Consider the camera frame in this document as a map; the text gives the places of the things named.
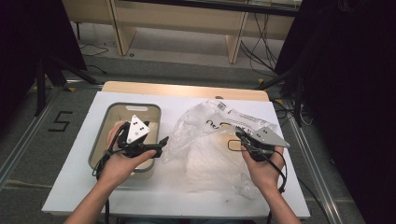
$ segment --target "rectangular container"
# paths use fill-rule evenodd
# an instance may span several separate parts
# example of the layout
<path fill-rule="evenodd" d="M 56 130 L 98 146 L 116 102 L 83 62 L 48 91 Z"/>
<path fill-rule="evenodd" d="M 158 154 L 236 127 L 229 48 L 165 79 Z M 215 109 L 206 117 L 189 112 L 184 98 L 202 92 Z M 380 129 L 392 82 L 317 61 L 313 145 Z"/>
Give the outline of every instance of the rectangular container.
<path fill-rule="evenodd" d="M 150 132 L 146 137 L 144 144 L 157 144 L 158 131 L 161 121 L 161 109 L 157 105 L 150 104 L 133 104 L 133 103 L 115 103 L 108 107 L 105 117 L 102 121 L 100 130 L 96 136 L 88 163 L 92 169 L 104 155 L 107 142 L 107 136 L 110 130 L 119 122 L 131 121 L 133 115 L 136 115 L 143 122 L 149 121 L 148 127 Z M 154 172 L 154 159 L 143 162 L 136 167 L 132 178 L 149 178 Z"/>

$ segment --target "person's right hand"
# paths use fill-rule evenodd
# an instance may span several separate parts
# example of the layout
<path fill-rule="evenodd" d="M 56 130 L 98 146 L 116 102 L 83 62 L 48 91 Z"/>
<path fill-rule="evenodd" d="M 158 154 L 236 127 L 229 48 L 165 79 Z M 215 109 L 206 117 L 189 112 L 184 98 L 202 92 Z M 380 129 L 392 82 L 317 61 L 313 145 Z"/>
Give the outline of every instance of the person's right hand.
<path fill-rule="evenodd" d="M 247 163 L 247 168 L 250 173 L 251 180 L 262 192 L 263 190 L 277 190 L 277 180 L 279 173 L 268 161 L 254 161 L 245 147 L 241 147 L 242 156 Z M 275 150 L 283 155 L 283 147 L 276 147 Z M 271 157 L 271 161 L 279 168 L 284 166 L 283 159 L 277 153 Z"/>

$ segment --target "white table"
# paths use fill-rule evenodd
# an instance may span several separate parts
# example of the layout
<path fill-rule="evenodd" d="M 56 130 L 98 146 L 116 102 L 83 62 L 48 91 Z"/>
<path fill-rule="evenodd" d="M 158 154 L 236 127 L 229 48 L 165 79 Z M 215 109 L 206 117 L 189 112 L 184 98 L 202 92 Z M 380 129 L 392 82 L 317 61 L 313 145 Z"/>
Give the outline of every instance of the white table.
<path fill-rule="evenodd" d="M 155 104 L 162 109 L 158 139 L 169 135 L 184 112 L 207 98 L 98 92 L 70 150 L 62 171 L 49 194 L 42 211 L 53 215 L 70 214 L 96 180 L 88 164 L 95 137 L 107 108 L 116 102 Z M 225 100 L 239 112 L 278 124 L 271 103 L 259 101 Z M 310 217 L 304 196 L 285 150 L 288 182 L 283 194 L 297 217 Z M 266 217 L 269 207 L 263 197 L 254 200 L 235 194 L 231 189 L 188 192 L 183 189 L 183 167 L 177 162 L 155 162 L 150 179 L 128 180 L 110 196 L 110 213 L 123 217 L 212 217 L 257 218 Z"/>

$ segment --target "person's left hand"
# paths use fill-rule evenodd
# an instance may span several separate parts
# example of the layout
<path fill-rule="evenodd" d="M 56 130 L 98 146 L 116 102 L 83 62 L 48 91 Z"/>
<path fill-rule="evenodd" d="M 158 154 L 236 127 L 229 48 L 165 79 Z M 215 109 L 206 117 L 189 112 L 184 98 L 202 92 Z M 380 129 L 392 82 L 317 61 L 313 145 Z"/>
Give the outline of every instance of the person's left hand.
<path fill-rule="evenodd" d="M 110 132 L 107 137 L 107 146 L 110 146 L 114 135 L 123 123 L 120 123 Z M 98 182 L 106 183 L 106 185 L 111 188 L 116 188 L 118 185 L 122 184 L 130 175 L 131 172 L 141 163 L 147 161 L 155 155 L 155 150 L 150 150 L 142 153 L 140 156 L 135 158 L 128 158 L 121 153 L 113 154 L 110 159 L 106 162 L 105 168 L 103 169 Z"/>

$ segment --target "white object inside plastic bag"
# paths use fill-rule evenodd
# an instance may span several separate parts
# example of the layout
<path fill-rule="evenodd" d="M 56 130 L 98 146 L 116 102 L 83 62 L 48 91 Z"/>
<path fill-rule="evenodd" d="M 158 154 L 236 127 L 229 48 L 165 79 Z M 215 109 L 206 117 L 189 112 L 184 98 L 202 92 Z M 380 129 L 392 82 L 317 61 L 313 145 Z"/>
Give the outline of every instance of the white object inside plastic bag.
<path fill-rule="evenodd" d="M 241 114 L 219 100 L 208 100 L 179 118 L 161 158 L 163 162 L 185 162 L 189 190 L 233 189 L 256 198 L 260 192 L 251 182 L 242 153 L 228 148 L 229 140 L 239 140 L 234 126 L 247 133 L 264 126 L 276 131 L 273 123 Z M 232 148 L 240 149 L 240 143 Z"/>

